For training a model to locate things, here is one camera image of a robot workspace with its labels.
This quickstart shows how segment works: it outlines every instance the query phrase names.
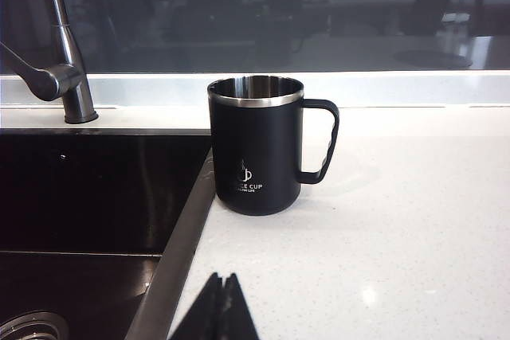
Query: countertop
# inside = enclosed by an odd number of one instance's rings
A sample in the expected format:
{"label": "countertop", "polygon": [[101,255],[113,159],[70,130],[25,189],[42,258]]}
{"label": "countertop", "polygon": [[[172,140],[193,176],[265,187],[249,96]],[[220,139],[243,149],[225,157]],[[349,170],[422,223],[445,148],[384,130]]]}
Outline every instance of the countertop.
{"label": "countertop", "polygon": [[[261,339],[510,338],[510,107],[345,108],[284,212],[216,199],[173,329],[236,272]],[[304,168],[329,121],[306,115]]]}

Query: stainless steel rim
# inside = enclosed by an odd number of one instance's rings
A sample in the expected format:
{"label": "stainless steel rim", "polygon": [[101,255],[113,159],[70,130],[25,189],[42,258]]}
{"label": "stainless steel rim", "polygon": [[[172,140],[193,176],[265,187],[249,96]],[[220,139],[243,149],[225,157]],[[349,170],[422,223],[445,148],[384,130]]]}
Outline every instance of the stainless steel rim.
{"label": "stainless steel rim", "polygon": [[219,95],[214,91],[214,86],[222,81],[225,81],[225,80],[228,80],[228,79],[217,80],[217,81],[214,81],[212,84],[210,84],[207,87],[207,94],[209,95],[210,100],[215,100],[220,104],[228,105],[231,107],[279,107],[281,105],[293,103],[294,101],[302,99],[304,96],[302,83],[297,80],[294,80],[294,79],[288,79],[288,80],[297,82],[301,86],[301,89],[294,93],[289,93],[288,95],[264,97],[264,98],[260,98],[260,99],[254,99],[254,98],[247,99],[247,98],[242,98],[242,97],[229,97],[229,96]]}

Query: faucet base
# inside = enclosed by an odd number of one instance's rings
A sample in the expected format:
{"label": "faucet base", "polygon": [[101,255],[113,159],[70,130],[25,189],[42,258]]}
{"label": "faucet base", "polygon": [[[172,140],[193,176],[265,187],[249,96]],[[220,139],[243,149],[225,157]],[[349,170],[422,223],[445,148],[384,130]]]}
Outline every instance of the faucet base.
{"label": "faucet base", "polygon": [[88,123],[90,121],[93,121],[94,119],[97,119],[99,115],[96,111],[94,111],[91,115],[81,116],[81,117],[64,117],[64,121],[66,123]]}

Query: mug handle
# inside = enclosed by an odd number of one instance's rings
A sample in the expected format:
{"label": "mug handle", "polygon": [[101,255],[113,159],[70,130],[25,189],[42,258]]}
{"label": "mug handle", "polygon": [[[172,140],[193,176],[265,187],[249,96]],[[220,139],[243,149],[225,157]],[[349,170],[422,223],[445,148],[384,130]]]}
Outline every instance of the mug handle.
{"label": "mug handle", "polygon": [[340,122],[340,116],[338,112],[338,108],[329,100],[318,100],[318,99],[304,99],[303,107],[315,108],[315,109],[326,109],[331,112],[333,117],[335,117],[335,125],[333,125],[333,130],[331,131],[331,141],[329,143],[328,153],[326,154],[326,158],[322,162],[322,167],[319,171],[315,173],[310,173],[307,171],[300,171],[298,174],[298,182],[299,183],[308,183],[314,184],[319,183],[323,180],[324,175],[326,175],[326,171],[328,171],[329,162],[332,160],[333,151],[335,150],[336,144],[336,136],[338,135],[338,128]]}

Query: kitchen counter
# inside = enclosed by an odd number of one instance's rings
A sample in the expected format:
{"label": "kitchen counter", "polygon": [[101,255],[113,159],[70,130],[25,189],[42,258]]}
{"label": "kitchen counter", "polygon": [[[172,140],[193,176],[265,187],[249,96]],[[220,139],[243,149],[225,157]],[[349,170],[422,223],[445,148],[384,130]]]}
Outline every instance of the kitchen counter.
{"label": "kitchen counter", "polygon": [[[289,209],[214,201],[173,329],[212,272],[236,272],[261,339],[509,338],[510,107],[340,116],[326,178]],[[305,115],[306,170],[326,118]]]}
{"label": "kitchen counter", "polygon": [[[100,118],[82,126],[5,80],[0,127],[204,129],[205,86],[225,77],[98,76]],[[211,272],[236,272],[262,340],[510,338],[508,73],[296,76],[342,107],[328,174],[269,217],[215,200],[172,328]],[[304,170],[331,123],[304,111]]]}

